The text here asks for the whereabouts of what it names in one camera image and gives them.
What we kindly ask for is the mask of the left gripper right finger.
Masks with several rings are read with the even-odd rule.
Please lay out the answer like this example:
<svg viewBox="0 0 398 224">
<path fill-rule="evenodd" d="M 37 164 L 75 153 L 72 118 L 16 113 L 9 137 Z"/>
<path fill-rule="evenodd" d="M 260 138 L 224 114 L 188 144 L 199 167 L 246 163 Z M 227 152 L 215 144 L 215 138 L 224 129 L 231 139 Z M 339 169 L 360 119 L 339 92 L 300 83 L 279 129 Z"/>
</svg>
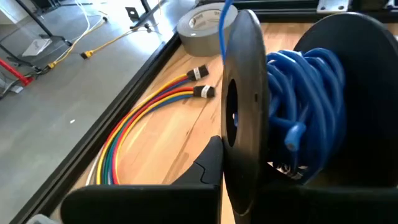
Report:
<svg viewBox="0 0 398 224">
<path fill-rule="evenodd" d="M 398 189 L 268 187 L 252 224 L 398 224 Z"/>
</svg>

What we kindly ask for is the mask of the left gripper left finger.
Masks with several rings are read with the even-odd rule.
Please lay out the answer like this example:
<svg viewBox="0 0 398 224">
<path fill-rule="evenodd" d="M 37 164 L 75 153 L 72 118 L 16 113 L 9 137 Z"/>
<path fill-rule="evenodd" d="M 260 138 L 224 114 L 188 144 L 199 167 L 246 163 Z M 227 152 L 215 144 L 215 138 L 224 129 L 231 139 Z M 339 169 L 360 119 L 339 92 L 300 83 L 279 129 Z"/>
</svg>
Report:
<svg viewBox="0 0 398 224">
<path fill-rule="evenodd" d="M 210 138 L 170 185 L 89 185 L 66 196 L 63 224 L 220 224 L 223 143 Z"/>
</svg>

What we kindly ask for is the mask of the black cord spool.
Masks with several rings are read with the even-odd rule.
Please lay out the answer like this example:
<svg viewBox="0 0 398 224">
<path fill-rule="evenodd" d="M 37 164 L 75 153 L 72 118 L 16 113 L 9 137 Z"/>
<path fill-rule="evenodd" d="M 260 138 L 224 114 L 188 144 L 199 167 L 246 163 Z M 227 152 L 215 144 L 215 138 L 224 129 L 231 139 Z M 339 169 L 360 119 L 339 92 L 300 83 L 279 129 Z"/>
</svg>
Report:
<svg viewBox="0 0 398 224">
<path fill-rule="evenodd" d="M 221 97 L 224 177 L 237 223 L 268 187 L 398 189 L 398 39 L 355 12 L 316 22 L 292 50 L 266 52 L 242 10 Z"/>
</svg>

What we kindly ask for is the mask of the red bar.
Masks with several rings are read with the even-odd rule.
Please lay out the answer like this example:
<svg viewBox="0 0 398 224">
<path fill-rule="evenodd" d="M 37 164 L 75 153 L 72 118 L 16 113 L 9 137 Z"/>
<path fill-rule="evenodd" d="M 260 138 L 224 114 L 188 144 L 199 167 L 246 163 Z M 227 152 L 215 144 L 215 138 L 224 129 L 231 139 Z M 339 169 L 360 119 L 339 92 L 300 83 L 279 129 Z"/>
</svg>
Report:
<svg viewBox="0 0 398 224">
<path fill-rule="evenodd" d="M 0 66 L 5 68 L 11 74 L 13 74 L 17 78 L 17 81 L 21 81 L 24 86 L 29 85 L 33 81 L 32 77 L 23 76 L 15 68 L 11 67 L 7 62 L 5 62 L 1 58 L 0 58 Z"/>
</svg>

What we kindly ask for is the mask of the black floor stand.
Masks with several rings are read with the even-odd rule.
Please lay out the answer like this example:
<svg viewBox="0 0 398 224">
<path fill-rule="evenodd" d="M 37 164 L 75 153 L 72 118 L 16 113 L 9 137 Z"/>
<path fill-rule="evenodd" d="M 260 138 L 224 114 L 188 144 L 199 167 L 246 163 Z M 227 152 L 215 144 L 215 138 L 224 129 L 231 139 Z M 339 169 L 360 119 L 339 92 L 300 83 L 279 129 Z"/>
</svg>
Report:
<svg viewBox="0 0 398 224">
<path fill-rule="evenodd" d="M 152 27 L 157 26 L 158 24 L 150 25 L 147 22 L 147 19 L 149 16 L 153 15 L 156 10 L 159 10 L 160 14 L 162 13 L 161 5 L 165 2 L 165 0 L 157 0 L 157 4 L 153 8 L 150 7 L 148 0 L 140 0 L 140 2 L 145 10 L 145 12 L 141 15 L 138 14 L 138 11 L 135 7 L 125 7 L 130 20 L 134 23 L 133 26 L 129 27 L 131 31 L 138 30 L 141 27 L 145 28 L 146 30 L 151 30 Z"/>
</svg>

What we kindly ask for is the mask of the white sheet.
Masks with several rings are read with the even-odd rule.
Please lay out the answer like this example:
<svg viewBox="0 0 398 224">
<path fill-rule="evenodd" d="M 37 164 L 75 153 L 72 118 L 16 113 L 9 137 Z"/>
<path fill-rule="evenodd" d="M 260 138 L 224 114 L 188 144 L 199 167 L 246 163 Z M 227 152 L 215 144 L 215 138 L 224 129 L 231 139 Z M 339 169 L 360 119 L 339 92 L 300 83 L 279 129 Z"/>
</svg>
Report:
<svg viewBox="0 0 398 224">
<path fill-rule="evenodd" d="M 40 54 L 52 43 L 51 39 L 35 39 L 22 53 L 23 57 L 33 57 Z"/>
</svg>

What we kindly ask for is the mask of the grey duct tape roll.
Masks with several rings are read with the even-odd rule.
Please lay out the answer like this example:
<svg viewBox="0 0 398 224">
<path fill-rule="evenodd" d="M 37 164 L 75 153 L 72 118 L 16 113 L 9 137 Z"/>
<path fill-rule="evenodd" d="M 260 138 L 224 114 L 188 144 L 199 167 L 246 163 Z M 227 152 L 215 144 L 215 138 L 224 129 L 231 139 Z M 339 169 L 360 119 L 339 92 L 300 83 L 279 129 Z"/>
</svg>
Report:
<svg viewBox="0 0 398 224">
<path fill-rule="evenodd" d="M 216 2 L 198 6 L 184 16 L 177 24 L 177 32 L 185 51 L 194 57 L 211 57 L 221 53 L 219 33 L 227 43 L 231 26 L 238 10 L 230 6 L 224 18 L 223 28 L 219 29 L 219 20 L 224 4 Z"/>
</svg>

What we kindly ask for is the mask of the black desk frame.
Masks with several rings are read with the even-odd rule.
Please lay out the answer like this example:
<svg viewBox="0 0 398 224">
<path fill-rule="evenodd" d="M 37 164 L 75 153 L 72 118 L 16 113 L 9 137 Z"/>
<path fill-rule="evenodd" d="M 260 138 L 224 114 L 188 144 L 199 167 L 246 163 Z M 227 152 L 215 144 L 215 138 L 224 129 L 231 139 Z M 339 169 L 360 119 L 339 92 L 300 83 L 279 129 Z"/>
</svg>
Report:
<svg viewBox="0 0 398 224">
<path fill-rule="evenodd" d="M 49 38 L 54 42 L 59 42 L 62 41 L 64 42 L 67 46 L 71 47 L 72 46 L 72 42 L 70 42 L 69 40 L 67 40 L 66 38 L 64 38 L 64 36 L 61 35 L 53 35 L 51 33 L 50 30 L 47 29 L 47 27 L 38 19 L 38 17 L 21 1 L 21 0 L 15 0 L 16 3 L 18 3 L 18 5 L 20 5 L 21 8 L 23 8 L 23 10 L 25 10 L 25 12 L 40 26 L 40 28 L 45 32 L 45 34 L 40 34 L 39 36 L 43 39 L 43 38 Z M 5 51 L 5 53 L 8 54 L 8 60 L 14 63 L 17 63 L 19 65 L 24 65 L 27 67 L 31 67 L 35 70 L 39 70 L 39 67 L 37 67 L 36 65 L 34 65 L 33 63 L 30 63 L 28 61 L 25 61 L 21 58 L 19 58 L 18 56 L 14 55 L 12 52 L 10 52 L 7 48 L 5 48 L 5 46 L 3 46 L 0 43 L 0 49 Z"/>
</svg>

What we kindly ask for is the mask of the silver metal bracket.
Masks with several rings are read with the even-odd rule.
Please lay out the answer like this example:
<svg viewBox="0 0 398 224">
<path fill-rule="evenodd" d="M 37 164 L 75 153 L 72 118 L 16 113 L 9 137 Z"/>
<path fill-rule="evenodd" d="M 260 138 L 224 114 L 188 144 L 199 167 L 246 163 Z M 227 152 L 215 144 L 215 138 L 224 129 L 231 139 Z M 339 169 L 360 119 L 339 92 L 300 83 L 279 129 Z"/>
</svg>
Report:
<svg viewBox="0 0 398 224">
<path fill-rule="evenodd" d="M 317 13 L 331 14 L 346 12 L 351 0 L 319 0 Z"/>
</svg>

